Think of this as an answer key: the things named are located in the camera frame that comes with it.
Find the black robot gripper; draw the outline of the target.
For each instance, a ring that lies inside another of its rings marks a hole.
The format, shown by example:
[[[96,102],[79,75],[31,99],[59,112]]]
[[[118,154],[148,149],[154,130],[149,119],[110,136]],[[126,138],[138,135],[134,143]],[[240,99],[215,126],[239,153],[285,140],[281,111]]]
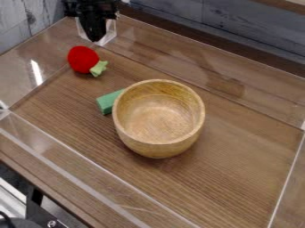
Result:
[[[61,1],[65,7],[65,14],[71,17],[79,17],[82,28],[89,39],[92,41],[100,41],[108,31],[106,19],[117,18],[120,0]]]

